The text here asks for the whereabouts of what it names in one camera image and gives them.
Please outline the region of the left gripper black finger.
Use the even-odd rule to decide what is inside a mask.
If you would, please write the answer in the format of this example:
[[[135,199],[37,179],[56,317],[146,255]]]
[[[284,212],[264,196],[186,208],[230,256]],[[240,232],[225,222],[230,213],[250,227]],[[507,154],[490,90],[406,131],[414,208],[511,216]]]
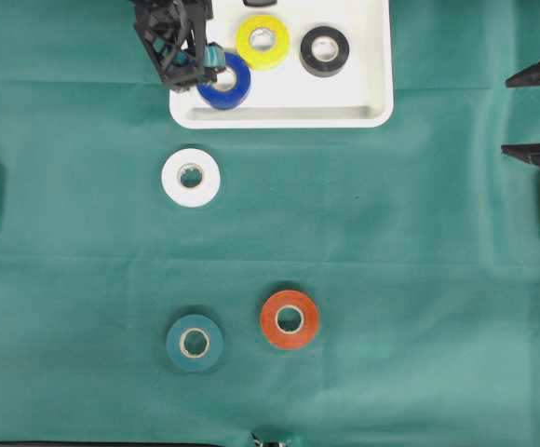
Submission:
[[[135,1],[134,29],[163,85],[185,92],[226,70],[223,47],[207,40],[210,1]]]

